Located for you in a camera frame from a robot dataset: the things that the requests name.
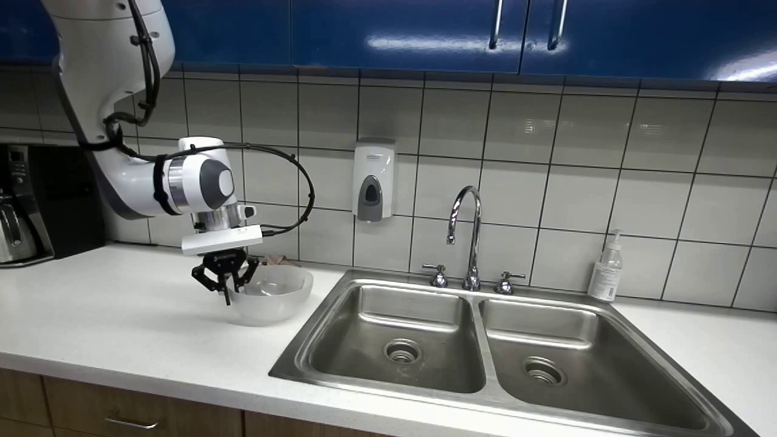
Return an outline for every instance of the blue cabinet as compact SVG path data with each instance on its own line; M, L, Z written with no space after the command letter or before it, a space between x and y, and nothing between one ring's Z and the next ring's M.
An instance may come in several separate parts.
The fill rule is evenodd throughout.
M777 2L532 0L521 75L777 83Z
M53 24L39 0L0 0L0 63L51 63Z
M164 0L178 63L187 69L288 69L293 2L288 0Z
M526 0L299 0L300 67L517 73Z

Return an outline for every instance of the faucet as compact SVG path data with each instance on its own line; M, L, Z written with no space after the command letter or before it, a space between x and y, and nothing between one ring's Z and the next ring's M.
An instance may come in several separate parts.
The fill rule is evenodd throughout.
M469 262L467 262L467 277L460 282L460 290L481 290L481 277L479 277L479 238L481 238L481 193L474 184L467 184L458 198L454 199L451 216L446 222L446 244L451 246L457 240L457 223L458 223L458 210L464 198L470 194L476 205L476 223L470 232L470 244L469 244Z

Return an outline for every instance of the stainless steel sink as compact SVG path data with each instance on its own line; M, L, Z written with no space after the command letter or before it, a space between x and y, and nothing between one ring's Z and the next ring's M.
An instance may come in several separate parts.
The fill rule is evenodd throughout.
M619 435L754 435L611 307L344 274L272 377Z

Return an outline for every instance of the cabinet door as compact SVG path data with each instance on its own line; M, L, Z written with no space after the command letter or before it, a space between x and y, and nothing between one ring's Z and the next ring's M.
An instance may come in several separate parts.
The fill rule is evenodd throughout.
M51 421L56 430L102 437L241 437L241 414L116 391L60 379L46 379Z
M0 370L0 418L31 426L48 426L42 379L31 375Z
M521 75L777 80L775 0L532 0Z
M368 437L368 433L246 414L246 437Z
M517 73L526 0L299 0L304 67Z
M0 0L0 63L51 63L57 55L42 0Z
M53 437L48 428L12 424L12 421L0 421L0 435L3 437Z
M288 0L164 0L178 63L233 70L293 63Z

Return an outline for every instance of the white countertop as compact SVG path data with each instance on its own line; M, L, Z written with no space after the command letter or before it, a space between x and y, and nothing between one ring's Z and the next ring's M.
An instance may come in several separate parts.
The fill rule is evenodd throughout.
M310 271L286 323L248 329L191 277L195 257L110 246L0 271L0 368L385 435L598 435L562 426L337 391L267 373L343 277ZM760 435L777 435L777 318L619 302L616 310Z

